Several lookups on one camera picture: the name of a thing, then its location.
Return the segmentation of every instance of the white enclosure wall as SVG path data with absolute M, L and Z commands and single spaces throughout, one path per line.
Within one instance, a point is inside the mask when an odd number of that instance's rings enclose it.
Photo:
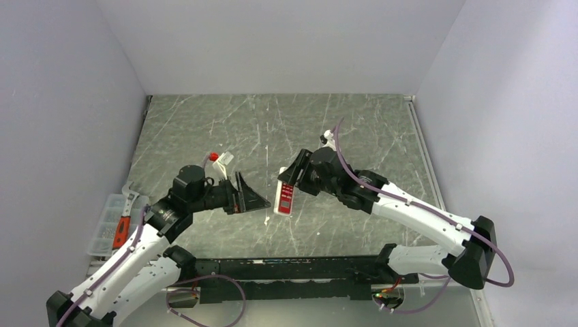
M 148 94 L 415 94 L 464 0 L 98 0 Z
M 47 326 L 82 281 L 145 102 L 96 2 L 0 3 L 0 326 Z
M 468 0 L 416 96 L 448 208 L 494 219 L 517 272 L 486 287 L 498 326 L 578 326 L 577 18 L 573 0 Z

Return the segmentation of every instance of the clear plastic container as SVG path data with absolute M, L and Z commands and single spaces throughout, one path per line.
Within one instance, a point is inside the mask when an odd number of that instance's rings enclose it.
M 112 255 L 112 240 L 115 237 L 117 226 L 121 220 L 125 201 L 126 197 L 122 194 L 110 194 L 108 196 L 104 208 L 102 209 L 102 213 L 100 214 L 100 220 L 98 221 L 98 225 L 87 249 L 89 255 L 94 255 L 96 257 L 110 257 Z M 140 219 L 141 210 L 148 203 L 148 196 L 139 196 L 132 204 L 132 209 L 130 211 L 129 235 L 131 235 L 136 229 L 136 225 Z

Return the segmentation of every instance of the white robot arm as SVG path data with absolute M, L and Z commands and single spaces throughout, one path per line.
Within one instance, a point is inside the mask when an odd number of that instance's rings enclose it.
M 374 262 L 379 278 L 399 280 L 416 273 L 448 275 L 476 290 L 490 282 L 487 275 L 495 254 L 504 260 L 503 253 L 496 248 L 490 219 L 480 216 L 473 221 L 452 215 L 411 196 L 375 172 L 351 170 L 338 151 L 338 132 L 339 126 L 335 131 L 326 131 L 321 136 L 324 146 L 314 152 L 302 149 L 295 161 L 279 174 L 279 182 L 313 196 L 327 192 L 348 208 L 395 220 L 437 244 L 428 247 L 385 244 Z M 191 226 L 193 213 L 223 208 L 228 214 L 235 214 L 271 206 L 247 186 L 240 173 L 235 174 L 237 188 L 230 179 L 220 177 L 219 185 L 213 185 L 203 168 L 183 167 L 168 195 L 152 206 L 142 224 L 105 265 L 70 293 L 55 292 L 48 299 L 50 327 L 118 326 L 158 291 L 197 275 L 196 258 L 178 246 L 170 247 Z M 264 261 L 241 263 L 259 266 Z M 275 266 L 283 262 L 274 261 Z M 504 262 L 511 273 L 508 262 Z M 511 286 L 513 274 L 510 275 L 508 283 L 491 282 Z
M 448 275 L 466 287 L 483 288 L 496 254 L 493 222 L 484 216 L 473 221 L 442 211 L 375 172 L 352 170 L 340 157 L 334 133 L 338 129 L 325 131 L 320 137 L 323 146 L 314 152 L 302 149 L 279 174 L 279 181 L 313 196 L 324 191 L 348 208 L 395 220 L 437 244 L 385 245 L 378 261 L 392 275 Z
M 200 166 L 181 168 L 168 195 L 151 207 L 128 241 L 97 272 L 70 293 L 57 291 L 48 299 L 49 326 L 118 326 L 152 295 L 195 277 L 196 258 L 178 246 L 169 247 L 191 226 L 194 213 L 223 208 L 232 215 L 271 206 L 240 172 L 235 172 L 237 187 L 220 177 L 214 185 Z

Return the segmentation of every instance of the table surface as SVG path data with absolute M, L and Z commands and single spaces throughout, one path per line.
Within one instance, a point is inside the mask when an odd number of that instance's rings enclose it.
M 154 96 L 129 180 L 154 202 L 166 195 L 179 169 L 209 152 L 230 151 L 228 173 L 271 203 L 279 168 L 301 149 L 314 151 L 319 135 L 345 117 L 341 148 L 355 169 L 377 172 L 435 204 L 412 117 L 402 95 L 163 95 Z M 212 168 L 209 176 L 215 176 Z M 194 215 L 176 244 L 197 258 L 377 254 L 385 243 L 431 245 L 384 217 L 353 211 L 334 197 L 297 191 L 291 217 L 273 208 L 242 215 L 223 210 Z

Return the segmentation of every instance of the purple cable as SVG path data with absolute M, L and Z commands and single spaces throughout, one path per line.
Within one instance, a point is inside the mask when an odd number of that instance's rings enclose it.
M 404 198 L 403 196 L 399 196 L 397 194 L 392 194 L 392 193 L 389 193 L 387 191 L 383 191 L 381 189 L 378 189 L 377 187 L 374 187 L 374 186 L 367 184 L 366 182 L 357 178 L 357 176 L 355 176 L 355 174 L 349 169 L 349 167 L 347 166 L 347 163 L 346 163 L 346 161 L 345 161 L 345 159 L 341 153 L 341 149 L 339 147 L 339 128 L 341 127 L 341 123 L 343 123 L 343 120 L 344 120 L 344 118 L 341 118 L 339 123 L 335 126 L 335 132 L 333 133 L 333 137 L 335 138 L 335 150 L 337 152 L 337 157 L 339 158 L 339 162 L 341 163 L 341 166 L 343 166 L 344 170 L 347 172 L 349 177 L 351 177 L 359 185 L 362 185 L 369 190 L 372 190 L 374 192 L 383 194 L 385 196 L 388 196 L 390 198 L 394 198 L 394 199 L 402 201 L 402 202 L 407 202 L 407 199 Z M 411 202 L 410 204 L 413 206 L 417 206 L 418 208 L 421 208 L 421 209 L 423 209 L 423 210 L 425 210 L 425 211 L 427 211 L 433 215 L 438 216 L 439 218 L 445 220 L 447 223 L 449 223 L 450 225 L 452 225 L 454 227 L 457 225 L 457 223 L 455 221 L 446 217 L 446 215 L 442 214 L 441 212 L 437 211 L 436 209 L 430 208 L 429 206 L 426 206 L 426 205 L 421 204 L 419 202 Z M 509 279 L 508 282 L 503 283 L 500 281 L 494 281 L 492 279 L 486 279 L 486 281 L 490 284 L 494 284 L 494 285 L 501 286 L 501 287 L 510 287 L 510 286 L 514 285 L 514 270 L 512 269 L 512 266 L 510 265 L 510 262 L 508 261 L 508 258 L 506 258 L 504 253 L 495 244 L 490 242 L 484 236 L 480 235 L 478 232 L 475 232 L 474 230 L 471 230 L 467 227 L 462 227 L 461 230 L 469 233 L 473 237 L 484 242 L 484 244 L 486 244 L 488 247 L 490 247 L 492 249 L 492 251 L 494 251 L 500 257 L 500 259 L 504 262 L 504 265 L 506 266 L 506 270 L 508 271 L 508 279 Z
M 132 240 L 131 247 L 135 246 L 136 243 L 140 240 L 140 235 L 142 235 L 142 229 L 143 226 L 145 225 L 144 215 L 147 212 L 147 209 L 148 206 L 144 207 L 140 212 L 140 221 L 138 222 L 138 225 L 136 227 L 136 235 L 134 240 Z M 128 258 L 130 253 L 131 252 L 127 249 L 127 251 L 125 251 L 125 253 L 123 253 L 123 255 L 104 274 L 102 274 L 102 276 L 99 279 L 97 279 L 92 285 L 88 287 L 88 290 L 94 292 L 94 290 L 96 290 L 96 288 L 99 287 L 100 284 L 102 284 L 102 282 L 104 282 L 108 278 L 108 276 L 110 276 L 110 274 L 112 274 L 118 267 L 120 267 L 120 265 L 122 265 L 122 263 Z M 82 295 L 74 303 L 72 303 L 72 305 L 64 313 L 62 318 L 60 318 L 60 320 L 56 324 L 56 327 L 62 327 L 66 319 L 68 319 L 68 317 L 72 313 L 72 311 L 74 311 L 74 309 L 78 307 L 80 303 L 86 300 L 87 297 L 88 297 L 87 293 L 83 292 Z
M 245 313 L 245 309 L 247 307 L 247 297 L 245 296 L 245 292 L 243 291 L 243 288 L 239 285 L 239 283 L 237 283 L 237 281 L 235 281 L 233 278 L 229 277 L 229 276 L 224 276 L 224 275 L 207 275 L 207 276 L 201 276 L 201 277 L 196 277 L 193 279 L 189 279 L 187 281 L 180 281 L 176 284 L 173 285 L 181 285 L 181 284 L 185 284 L 185 283 L 193 283 L 195 281 L 202 281 L 203 279 L 210 279 L 210 278 L 220 278 L 220 279 L 225 279 L 227 281 L 230 281 L 231 283 L 233 283 L 233 285 L 235 285 L 240 293 L 241 293 L 241 298 L 243 298 L 243 307 L 241 308 L 241 313 L 239 314 L 239 316 L 229 325 L 225 326 L 225 327 L 232 327 L 234 325 L 236 325 L 239 320 L 241 320 L 241 318 L 243 317 L 243 314 Z M 173 314 L 178 315 L 179 317 L 183 318 L 184 320 L 187 320 L 188 322 L 190 322 L 191 324 L 195 324 L 199 327 L 208 327 L 207 325 L 203 325 L 200 322 L 197 322 L 191 318 L 189 318 L 188 316 L 179 313 L 177 310 L 174 310 L 172 307 L 170 307 L 170 304 L 168 302 L 170 295 L 174 294 L 174 293 L 184 293 L 184 292 L 191 292 L 191 290 L 174 290 L 171 291 L 169 293 L 167 293 L 166 295 L 166 308 Z
M 440 289 L 440 291 L 436 294 L 436 296 L 434 296 L 434 298 L 432 298 L 426 305 L 424 305 L 423 307 L 419 308 L 419 309 L 411 309 L 411 310 L 397 310 L 394 309 L 393 313 L 397 313 L 400 315 L 412 315 L 414 313 L 420 313 L 422 311 L 428 310 L 432 305 L 434 305 L 438 299 L 441 297 L 441 295 L 446 291 L 446 289 L 448 288 L 448 284 L 450 283 L 451 278 L 446 278 L 446 281 L 444 282 L 444 285 L 442 285 L 442 288 Z M 378 303 L 378 301 L 374 298 L 374 302 L 380 306 L 380 304 Z

